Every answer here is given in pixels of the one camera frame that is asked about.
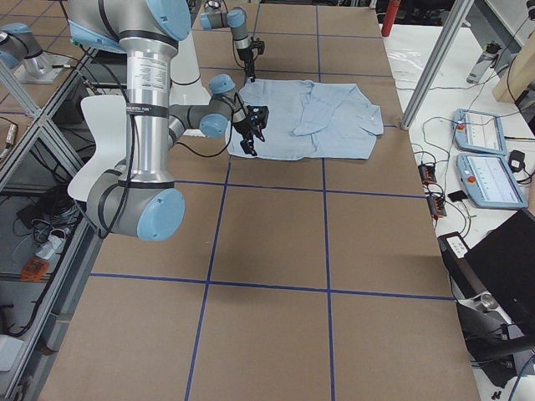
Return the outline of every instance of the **bottle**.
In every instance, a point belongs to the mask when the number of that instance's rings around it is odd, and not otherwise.
[[[498,58],[498,52],[502,46],[496,42],[490,42],[483,48],[483,53],[476,61],[476,64],[471,69],[471,72],[466,77],[466,81],[469,84],[479,84],[479,80],[482,78],[485,71],[488,68],[494,68],[494,64]]]

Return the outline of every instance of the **red object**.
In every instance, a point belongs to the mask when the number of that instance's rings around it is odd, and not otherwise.
[[[385,19],[383,20],[383,29],[381,30],[381,33],[383,34],[384,38],[390,35],[392,25],[394,25],[395,16],[398,15],[398,8],[400,8],[400,3],[401,0],[390,0],[390,3],[388,3]]]

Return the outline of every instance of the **folded shirt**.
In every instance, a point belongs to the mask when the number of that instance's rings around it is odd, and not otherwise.
[[[356,84],[257,79],[240,91],[246,104],[269,108],[266,142],[255,140],[258,157],[299,160],[303,157],[368,159],[376,136],[384,132],[380,107]],[[244,155],[242,137],[232,136],[231,155]]]

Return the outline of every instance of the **light blue joint cover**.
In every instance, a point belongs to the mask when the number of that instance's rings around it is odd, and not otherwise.
[[[73,37],[73,40],[84,46],[105,50],[111,53],[126,53],[126,51],[113,39],[84,28],[71,20],[69,20],[69,26],[70,35]]]
[[[208,14],[206,13],[201,14],[201,26],[203,29],[211,29],[210,18],[208,18]]]
[[[0,60],[2,60],[9,69],[14,69],[20,64],[20,62],[11,54],[3,52],[2,50],[0,50]]]
[[[207,114],[201,119],[199,129],[208,138],[219,138],[227,129],[228,119],[223,114]]]
[[[7,33],[31,33],[31,29],[25,23],[8,23],[1,27]]]
[[[149,201],[137,223],[137,236],[144,241],[164,241],[182,223],[186,201],[175,188],[163,190]]]
[[[225,94],[229,90],[236,88],[236,84],[227,74],[219,74],[210,80],[208,84],[213,94]]]
[[[245,10],[240,7],[233,8],[227,14],[227,23],[228,23],[228,26],[231,28],[241,27],[245,23],[246,20],[247,20],[247,15],[245,14]]]
[[[154,19],[169,36],[184,40],[191,31],[190,9],[185,0],[146,0]]]

